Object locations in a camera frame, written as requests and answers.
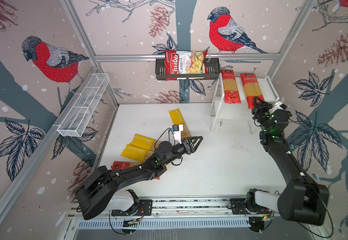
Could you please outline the yellow pasta bag upper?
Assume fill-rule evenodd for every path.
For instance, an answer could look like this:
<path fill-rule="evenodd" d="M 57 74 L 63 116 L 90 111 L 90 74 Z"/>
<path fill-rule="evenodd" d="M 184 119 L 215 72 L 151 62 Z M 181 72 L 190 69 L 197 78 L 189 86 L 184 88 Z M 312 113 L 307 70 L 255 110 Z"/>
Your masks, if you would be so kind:
<path fill-rule="evenodd" d="M 154 151 L 155 148 L 158 147 L 161 142 L 162 141 L 160 141 L 160 140 L 156 140 L 156 139 L 152 139 L 152 138 L 149 138 L 146 136 L 135 134 L 134 138 L 130 144 L 132 146 L 135 146 L 138 148 Z"/>

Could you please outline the red spaghetti bag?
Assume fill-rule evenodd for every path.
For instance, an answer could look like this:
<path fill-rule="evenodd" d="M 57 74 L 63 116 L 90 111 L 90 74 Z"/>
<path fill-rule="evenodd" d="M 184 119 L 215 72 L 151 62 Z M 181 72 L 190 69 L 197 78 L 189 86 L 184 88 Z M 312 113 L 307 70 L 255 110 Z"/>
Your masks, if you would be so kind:
<path fill-rule="evenodd" d="M 159 180 L 165 167 L 158 161 L 145 161 L 143 163 L 115 161 L 112 165 L 112 172 L 114 171 L 118 171 L 118 174 L 124 179 L 143 178 L 147 181 Z"/>
<path fill-rule="evenodd" d="M 241 98 L 238 90 L 238 85 L 233 70 L 221 70 L 225 103 L 226 104 L 241 104 Z"/>
<path fill-rule="evenodd" d="M 242 83 L 244 85 L 244 90 L 248 102 L 249 109 L 253 109 L 256 101 L 255 97 L 258 97 L 264 101 L 264 97 L 261 91 L 261 88 L 258 83 L 256 74 L 254 73 L 241 73 Z"/>

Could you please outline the white two-tier shelf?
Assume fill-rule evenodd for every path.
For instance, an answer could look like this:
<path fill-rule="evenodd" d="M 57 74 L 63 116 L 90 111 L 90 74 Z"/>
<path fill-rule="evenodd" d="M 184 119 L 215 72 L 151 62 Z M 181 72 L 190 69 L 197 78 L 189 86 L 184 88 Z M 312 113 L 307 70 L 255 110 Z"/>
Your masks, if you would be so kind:
<path fill-rule="evenodd" d="M 238 120 L 246 121 L 249 125 L 251 134 L 256 132 L 254 125 L 252 110 L 248 108 L 245 90 L 240 77 L 236 77 L 237 86 L 242 103 L 241 104 L 227 104 L 225 103 L 225 89 L 223 86 L 222 75 L 216 82 L 216 90 L 214 93 L 212 105 L 210 108 L 210 129 L 216 128 L 217 124 L 222 120 Z M 258 79 L 264 100 L 268 103 L 274 104 L 278 102 L 279 95 L 269 76 Z"/>

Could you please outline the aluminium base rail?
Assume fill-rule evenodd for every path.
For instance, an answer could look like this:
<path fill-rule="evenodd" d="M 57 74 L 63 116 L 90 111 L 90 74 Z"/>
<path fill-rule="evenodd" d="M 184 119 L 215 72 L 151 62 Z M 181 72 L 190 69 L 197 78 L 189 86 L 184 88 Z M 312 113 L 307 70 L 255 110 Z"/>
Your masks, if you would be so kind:
<path fill-rule="evenodd" d="M 266 215 L 233 215 L 232 210 L 227 208 L 230 199 L 235 198 L 245 198 L 244 195 L 237 196 L 211 196 L 211 197 L 141 197 L 141 200 L 152 200 L 153 208 L 150 216 L 142 216 L 147 218 L 212 218 L 212 217 L 261 217 L 270 216 Z M 278 216 L 279 213 L 275 212 L 273 209 L 273 215 Z M 117 218 L 140 218 L 139 216 L 131 217 L 112 217 L 108 205 L 105 209 L 96 216 L 97 219 L 110 217 L 113 219 Z"/>

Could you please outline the yellow pasta bag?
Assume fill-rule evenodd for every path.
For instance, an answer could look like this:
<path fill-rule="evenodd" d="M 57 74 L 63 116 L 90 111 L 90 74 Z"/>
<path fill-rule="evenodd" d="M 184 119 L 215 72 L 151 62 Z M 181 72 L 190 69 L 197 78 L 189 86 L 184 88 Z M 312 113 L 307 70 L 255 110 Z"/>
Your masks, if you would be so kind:
<path fill-rule="evenodd" d="M 153 151 L 139 148 L 130 144 L 126 145 L 126 148 L 121 153 L 121 157 L 132 159 L 138 162 L 144 162 L 153 155 Z"/>
<path fill-rule="evenodd" d="M 181 114 L 180 109 L 171 110 L 169 111 L 169 114 L 171 116 L 171 119 L 174 125 L 183 125 L 183 131 L 181 132 L 182 139 L 192 137 L 190 130 L 187 127 L 187 124 Z"/>
<path fill-rule="evenodd" d="M 160 141 L 160 140 L 156 140 L 156 139 L 152 139 L 152 138 L 149 138 L 146 136 L 135 134 L 134 138 L 130 144 L 132 146 L 135 146 L 138 148 L 154 151 L 155 148 L 158 147 L 161 142 L 162 141 Z"/>

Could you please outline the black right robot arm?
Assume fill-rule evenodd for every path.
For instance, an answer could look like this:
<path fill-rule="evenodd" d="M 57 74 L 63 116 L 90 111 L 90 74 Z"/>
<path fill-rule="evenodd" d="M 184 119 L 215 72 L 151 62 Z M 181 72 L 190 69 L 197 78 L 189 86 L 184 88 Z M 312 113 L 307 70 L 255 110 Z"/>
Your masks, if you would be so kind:
<path fill-rule="evenodd" d="M 329 190 L 310 177 L 290 151 L 283 130 L 288 126 L 291 112 L 277 102 L 275 105 L 259 97 L 253 98 L 253 119 L 259 123 L 260 143 L 277 164 L 286 188 L 280 194 L 251 189 L 246 207 L 251 212 L 261 208 L 280 214 L 287 221 L 321 226 L 326 217 Z"/>

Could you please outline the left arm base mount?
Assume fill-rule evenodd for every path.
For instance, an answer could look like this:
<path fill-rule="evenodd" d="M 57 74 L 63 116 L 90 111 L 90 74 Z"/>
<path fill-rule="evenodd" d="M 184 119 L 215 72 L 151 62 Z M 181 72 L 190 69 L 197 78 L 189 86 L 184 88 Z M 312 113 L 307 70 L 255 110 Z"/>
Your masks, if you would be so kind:
<path fill-rule="evenodd" d="M 108 204 L 112 217 L 150 216 L 152 200 L 141 200 L 133 190 L 116 192 Z"/>

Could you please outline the yellow pasta bag lower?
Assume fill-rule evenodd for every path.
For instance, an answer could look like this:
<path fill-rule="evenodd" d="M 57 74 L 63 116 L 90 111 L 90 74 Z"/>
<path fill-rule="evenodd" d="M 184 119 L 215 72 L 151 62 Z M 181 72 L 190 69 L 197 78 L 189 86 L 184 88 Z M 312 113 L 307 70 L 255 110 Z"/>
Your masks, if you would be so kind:
<path fill-rule="evenodd" d="M 153 155 L 153 151 L 139 148 L 130 144 L 126 145 L 126 148 L 121 153 L 121 157 L 132 159 L 138 162 L 144 162 Z"/>

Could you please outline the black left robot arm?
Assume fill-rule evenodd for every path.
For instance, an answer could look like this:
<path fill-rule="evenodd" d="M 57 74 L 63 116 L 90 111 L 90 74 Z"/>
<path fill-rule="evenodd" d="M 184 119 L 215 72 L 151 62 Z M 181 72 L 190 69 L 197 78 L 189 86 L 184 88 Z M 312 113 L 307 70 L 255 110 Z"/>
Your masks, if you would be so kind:
<path fill-rule="evenodd" d="M 195 153 L 202 140 L 202 136 L 190 137 L 176 145 L 164 141 L 147 160 L 137 166 L 122 170 L 108 170 L 106 166 L 95 169 L 75 190 L 84 220 L 102 213 L 119 189 L 160 177 L 168 164 L 185 154 Z"/>

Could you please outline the red cassava chips bag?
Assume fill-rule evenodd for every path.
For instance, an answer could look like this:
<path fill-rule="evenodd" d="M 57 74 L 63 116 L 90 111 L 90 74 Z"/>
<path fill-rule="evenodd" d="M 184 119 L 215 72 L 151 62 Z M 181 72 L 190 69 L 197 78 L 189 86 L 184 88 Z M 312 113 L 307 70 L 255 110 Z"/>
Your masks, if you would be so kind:
<path fill-rule="evenodd" d="M 181 73 L 183 68 L 199 73 L 207 53 L 207 50 L 203 52 L 165 50 L 165 65 L 170 73 L 176 71 Z"/>

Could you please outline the yellow pasta bag far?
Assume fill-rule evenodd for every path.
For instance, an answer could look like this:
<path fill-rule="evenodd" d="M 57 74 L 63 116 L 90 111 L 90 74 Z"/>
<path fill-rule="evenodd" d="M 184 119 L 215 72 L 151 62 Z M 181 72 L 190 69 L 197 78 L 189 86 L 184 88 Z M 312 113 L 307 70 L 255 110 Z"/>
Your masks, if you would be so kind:
<path fill-rule="evenodd" d="M 180 109 L 171 110 L 169 111 L 169 114 L 171 116 L 171 119 L 174 125 L 183 125 L 183 131 L 181 132 L 182 139 L 192 137 L 190 130 L 187 127 L 187 124 L 181 114 Z"/>

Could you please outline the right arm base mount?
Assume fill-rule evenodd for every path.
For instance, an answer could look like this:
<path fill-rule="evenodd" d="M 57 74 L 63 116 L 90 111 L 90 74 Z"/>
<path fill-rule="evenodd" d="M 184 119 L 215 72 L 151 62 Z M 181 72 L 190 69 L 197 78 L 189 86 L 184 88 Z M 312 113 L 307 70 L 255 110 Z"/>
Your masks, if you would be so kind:
<path fill-rule="evenodd" d="M 255 202 L 255 193 L 258 189 L 250 189 L 245 198 L 230 199 L 227 208 L 232 210 L 233 215 L 273 215 L 273 211 L 268 208 L 261 207 Z"/>

